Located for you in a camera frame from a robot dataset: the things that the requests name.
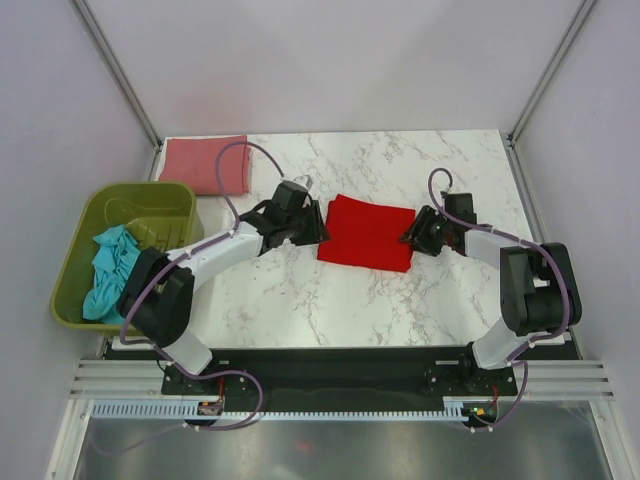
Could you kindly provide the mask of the red t shirt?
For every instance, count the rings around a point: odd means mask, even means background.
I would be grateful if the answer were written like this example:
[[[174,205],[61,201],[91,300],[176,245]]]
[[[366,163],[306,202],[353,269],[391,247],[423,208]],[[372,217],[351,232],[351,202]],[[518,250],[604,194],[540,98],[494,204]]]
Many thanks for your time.
[[[376,205],[345,195],[328,204],[329,240],[318,247],[324,262],[405,273],[413,252],[401,237],[416,218],[413,209]]]

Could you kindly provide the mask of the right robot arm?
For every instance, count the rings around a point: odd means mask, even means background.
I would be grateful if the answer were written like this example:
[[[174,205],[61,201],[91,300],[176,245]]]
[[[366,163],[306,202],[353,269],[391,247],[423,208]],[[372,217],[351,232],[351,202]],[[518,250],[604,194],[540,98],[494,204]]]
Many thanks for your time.
[[[494,371],[580,322],[582,302],[564,244],[537,244],[479,224],[470,193],[442,200],[439,208],[423,206],[400,241],[431,257],[448,247],[498,270],[499,320],[466,347],[457,371],[460,386],[477,394],[493,383]]]

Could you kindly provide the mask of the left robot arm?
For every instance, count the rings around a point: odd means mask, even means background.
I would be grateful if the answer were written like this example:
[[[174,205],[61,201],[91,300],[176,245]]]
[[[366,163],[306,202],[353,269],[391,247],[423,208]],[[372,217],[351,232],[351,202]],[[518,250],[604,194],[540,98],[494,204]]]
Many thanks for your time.
[[[132,326],[146,342],[185,371],[185,382],[208,393],[219,382],[212,353],[190,330],[194,293],[227,269],[277,249],[285,242],[319,245],[329,239],[319,202],[310,195],[304,175],[283,180],[273,196],[237,215],[226,231],[182,248],[155,247],[138,256],[116,304],[124,319],[121,342]]]

